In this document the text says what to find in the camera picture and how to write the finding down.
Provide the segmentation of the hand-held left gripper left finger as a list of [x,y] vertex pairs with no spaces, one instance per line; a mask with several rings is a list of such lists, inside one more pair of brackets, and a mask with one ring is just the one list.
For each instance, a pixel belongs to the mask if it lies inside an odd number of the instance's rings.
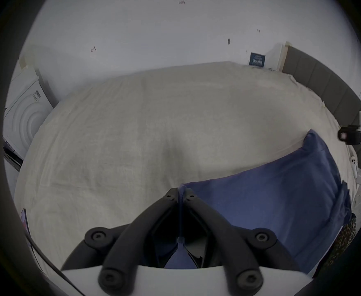
[[178,200],[178,189],[173,188],[130,224],[88,230],[61,270],[102,266],[100,288],[112,296],[130,295],[139,265],[164,268],[177,250]]

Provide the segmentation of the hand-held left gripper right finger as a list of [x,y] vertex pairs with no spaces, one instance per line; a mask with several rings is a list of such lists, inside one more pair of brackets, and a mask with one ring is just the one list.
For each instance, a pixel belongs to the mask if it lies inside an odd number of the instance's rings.
[[274,232],[231,225],[193,191],[183,193],[184,247],[197,268],[223,266],[232,295],[256,295],[268,279],[260,267],[299,272]]

